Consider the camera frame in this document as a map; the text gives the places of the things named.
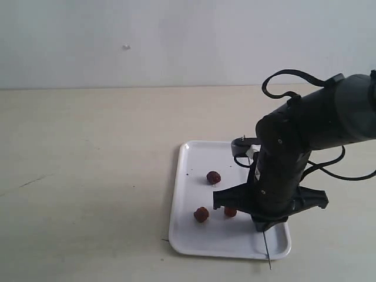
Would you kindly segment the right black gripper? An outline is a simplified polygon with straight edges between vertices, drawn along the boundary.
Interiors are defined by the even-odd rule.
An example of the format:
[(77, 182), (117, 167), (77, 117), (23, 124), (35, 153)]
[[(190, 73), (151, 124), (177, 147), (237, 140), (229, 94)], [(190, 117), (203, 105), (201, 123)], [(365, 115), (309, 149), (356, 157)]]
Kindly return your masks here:
[(213, 193), (213, 208), (228, 207), (249, 214), (259, 232), (313, 207), (326, 208), (325, 191), (300, 186), (310, 155), (272, 156), (261, 149), (245, 183)]

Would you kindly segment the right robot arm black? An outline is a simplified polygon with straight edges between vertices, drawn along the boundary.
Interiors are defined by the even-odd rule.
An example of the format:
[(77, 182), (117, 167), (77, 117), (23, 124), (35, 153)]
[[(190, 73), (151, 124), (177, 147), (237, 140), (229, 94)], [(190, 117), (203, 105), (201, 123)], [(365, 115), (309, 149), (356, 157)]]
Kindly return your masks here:
[(234, 139), (233, 159), (251, 161), (247, 181), (213, 194), (215, 209), (249, 214), (259, 232), (310, 208), (327, 207), (324, 191), (300, 184), (308, 174), (327, 167), (310, 162), (313, 151), (375, 139), (374, 72), (327, 80), (293, 69), (284, 73), (318, 90), (306, 96), (285, 92), (286, 103), (257, 122), (255, 137)]

